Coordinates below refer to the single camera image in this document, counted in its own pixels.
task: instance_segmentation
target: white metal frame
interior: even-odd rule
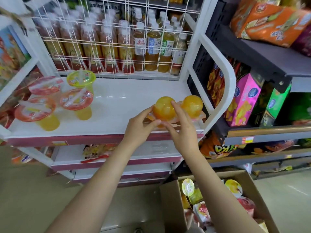
[[[43,4],[48,3],[49,1],[53,1],[57,3],[57,1],[55,0],[31,0],[26,4],[34,10],[38,7],[41,7]],[[180,71],[179,80],[186,82],[190,75],[199,91],[199,94],[203,100],[205,107],[207,108],[207,111],[210,116],[208,117],[208,119],[203,125],[204,134],[206,134],[211,129],[211,127],[216,123],[216,121],[220,118],[220,116],[222,116],[222,114],[228,108],[228,106],[230,105],[232,101],[234,92],[235,92],[235,74],[234,74],[232,66],[227,61],[227,59],[223,56],[223,54],[217,49],[217,47],[205,35],[206,29],[208,27],[208,23],[212,17],[217,1],[218,0],[204,0],[203,1],[203,4],[201,6],[201,12],[197,19],[197,22],[195,22],[193,18],[189,15],[192,13],[191,11],[183,15],[183,22],[186,21],[188,23],[190,28],[193,30],[193,34],[191,37],[191,41],[190,41],[187,54],[184,59],[184,63]],[[26,9],[22,0],[0,0],[0,6],[16,14],[26,14],[29,12]],[[3,22],[0,21],[2,27],[5,27],[11,23],[11,20],[6,17],[2,19],[3,19]],[[49,52],[47,51],[44,45],[44,42],[42,41],[40,35],[38,34],[38,31],[36,29],[36,26],[33,20],[31,18],[23,18],[23,23],[28,30],[28,37],[23,35],[21,29],[17,26],[17,24],[13,23],[13,28],[16,31],[17,35],[20,37],[25,48],[28,50],[29,54],[31,55],[32,60],[30,60],[23,67],[23,69],[8,84],[8,87],[5,88],[3,92],[1,92],[3,94],[3,97],[1,96],[1,101],[2,100],[5,101],[5,99],[9,96],[9,91],[11,89],[13,90],[13,87],[15,85],[17,86],[18,85],[17,83],[20,82],[20,80],[22,80],[29,73],[29,71],[32,69],[31,66],[33,64],[38,63],[38,67],[40,71],[45,76],[49,76],[53,74],[57,75],[56,74],[57,69],[51,57],[49,56]],[[224,94],[223,94],[222,100],[220,101],[219,105],[215,109],[213,108],[211,102],[209,101],[204,91],[203,86],[201,85],[194,69],[192,68],[192,65],[196,58],[195,56],[197,55],[201,44],[204,46],[204,48],[207,50],[207,52],[210,54],[210,56],[213,58],[216,64],[221,68],[224,74],[224,79],[225,79]],[[141,76],[138,78],[154,79],[152,77],[148,78],[144,74],[141,74]],[[9,130],[0,126],[0,135],[2,135],[5,138],[9,134],[10,134]],[[25,152],[26,154],[28,154],[29,156],[31,156],[32,158],[35,158],[38,161],[42,162],[43,164],[47,165],[48,167],[50,167],[53,163],[52,159],[49,159],[43,153],[36,150],[35,148],[19,148],[19,149]],[[173,170],[179,164],[180,162],[173,165],[172,166]],[[74,177],[74,175],[69,171],[61,171],[60,173],[68,177],[69,179],[73,179]]]

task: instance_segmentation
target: tiled floor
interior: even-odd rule
[[[45,177],[41,164],[14,167],[10,149],[0,147],[0,232],[42,233],[80,190],[62,176]],[[309,231],[311,171],[255,182],[282,233]],[[162,233],[157,185],[117,189],[103,224],[105,233]]]

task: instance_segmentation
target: orange jelly ball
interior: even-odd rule
[[[153,107],[153,115],[162,121],[169,121],[176,116],[175,110],[171,104],[173,98],[163,96],[155,103]]]
[[[183,108],[191,118],[199,117],[202,108],[203,101],[200,97],[191,95],[187,96],[181,104],[181,108]]]

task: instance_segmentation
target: white wire grid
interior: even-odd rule
[[[50,52],[50,57],[53,59],[54,62],[58,63],[58,67],[57,67],[57,74],[60,75],[66,75],[68,73],[71,73],[73,70],[78,70],[80,67],[87,69],[87,70],[91,70],[92,72],[96,73],[97,77],[99,78],[135,78],[136,76],[141,77],[143,76],[143,78],[150,78],[150,79],[168,79],[168,80],[178,80],[179,79],[179,75],[178,74],[174,74],[172,67],[173,67],[173,62],[160,62],[160,56],[161,56],[161,50],[172,50],[172,52],[177,51],[177,52],[184,52],[185,49],[182,48],[177,48],[174,47],[172,48],[166,48],[166,47],[162,47],[162,41],[163,41],[163,36],[164,36],[164,32],[165,32],[165,28],[161,28],[159,29],[159,32],[161,34],[161,47],[158,47],[159,50],[159,54],[158,54],[158,59],[157,61],[146,61],[146,54],[143,55],[143,60],[136,60],[135,58],[133,58],[134,56],[134,50],[135,50],[135,44],[134,44],[134,38],[132,33],[135,30],[135,26],[131,24],[131,20],[129,19],[129,15],[126,14],[127,10],[130,12],[132,8],[136,8],[136,7],[141,7],[141,8],[145,8],[145,27],[143,30],[144,33],[144,39],[145,39],[145,52],[149,49],[148,46],[146,46],[146,38],[147,38],[147,33],[150,31],[150,27],[148,27],[148,22],[149,22],[149,18],[147,16],[147,13],[149,13],[149,9],[154,9],[157,10],[158,12],[160,11],[165,11],[166,16],[168,16],[168,11],[175,11],[175,13],[177,12],[178,14],[180,14],[180,26],[185,26],[185,14],[191,14],[192,16],[196,16],[198,15],[198,11],[195,10],[191,10],[190,8],[188,8],[188,4],[189,4],[189,0],[187,1],[186,4],[176,4],[174,3],[174,7],[170,7],[169,4],[171,4],[169,2],[169,0],[167,1],[161,1],[161,0],[139,0],[139,2],[137,1],[133,1],[133,0],[80,0],[81,3],[86,2],[88,3],[88,1],[96,1],[97,2],[97,6],[102,5],[103,7],[105,7],[105,11],[102,12],[104,19],[106,19],[107,15],[110,15],[110,7],[112,7],[112,5],[115,4],[119,4],[124,5],[124,8],[122,8],[123,11],[125,11],[125,14],[123,15],[126,21],[128,21],[130,24],[128,26],[131,34],[129,36],[129,38],[126,38],[126,42],[123,44],[120,44],[118,42],[107,42],[107,43],[103,43],[100,40],[100,36],[98,37],[98,32],[94,31],[95,29],[100,29],[100,32],[102,31],[102,27],[105,26],[103,25],[102,22],[97,21],[95,25],[91,25],[88,23],[85,23],[85,18],[89,16],[90,12],[91,12],[91,8],[89,5],[86,5],[85,7],[85,11],[83,12],[83,17],[82,19],[75,19],[74,22],[71,20],[68,20],[66,17],[69,15],[69,10],[68,9],[61,9],[61,15],[58,16],[58,18],[60,19],[60,22],[64,22],[66,25],[70,25],[72,26],[72,35],[69,34],[69,36],[67,36],[66,38],[62,38],[63,35],[60,35],[59,33],[57,33],[56,31],[58,31],[57,29],[55,30],[54,28],[52,29],[52,32],[48,31],[48,29],[46,28],[46,33],[48,34],[41,34],[41,38],[45,43],[49,43],[52,44],[54,49],[58,49],[55,50],[54,54],[51,54]],[[56,0],[57,5],[60,6],[60,1]],[[34,19],[47,19],[47,11],[45,9],[45,7],[43,6],[43,11],[44,13],[40,13],[34,17]],[[85,41],[85,40],[81,40],[81,31],[78,30],[76,31],[74,25],[75,24],[79,24],[79,26],[81,26],[81,24],[87,24],[90,26],[93,26],[93,31],[91,33],[91,41]],[[106,27],[110,27],[111,31],[113,32],[113,28],[120,30],[121,29],[121,24],[119,23],[112,23],[112,25],[106,25]],[[190,39],[190,37],[192,36],[193,32],[192,30],[189,28],[189,31],[181,31],[181,32],[177,32],[174,30],[174,34],[177,35],[177,37],[175,38],[175,41],[177,42],[179,40],[179,34],[180,33],[185,33],[187,35],[187,39]],[[66,53],[66,48],[64,47],[64,45],[66,43],[73,43],[72,46],[74,47],[75,50],[75,55],[76,56],[72,56],[72,55],[68,55]],[[111,49],[113,51],[113,55],[115,54],[115,50],[119,51],[120,48],[123,47],[123,49],[126,49],[126,55],[131,55],[131,61],[129,62],[128,60],[122,60],[122,59],[115,59],[113,61],[112,58],[110,59],[105,59],[103,56],[103,52],[102,52],[102,48],[103,46],[108,47],[109,49]],[[92,55],[85,55],[85,47],[89,47],[90,49],[92,49],[93,54]],[[71,62],[78,62],[78,64],[73,65],[71,64]],[[92,62],[92,67],[91,69],[89,68],[88,62]],[[117,62],[117,66],[119,67],[119,70],[115,70],[113,69],[112,71],[109,70],[109,72],[106,71],[105,69],[105,64],[108,63],[111,65],[114,65],[115,62]],[[126,65],[126,69],[122,70],[122,64]],[[135,70],[135,65],[140,64],[140,66],[142,66],[143,69],[145,69],[146,65],[156,65],[156,70],[154,71],[147,71],[146,69],[143,71],[135,71],[134,74],[127,74],[124,72],[133,72],[131,70],[131,66],[134,66],[133,69]],[[169,65],[169,70],[167,73],[161,73],[158,72],[159,67],[161,68],[161,66],[165,66],[167,67]]]

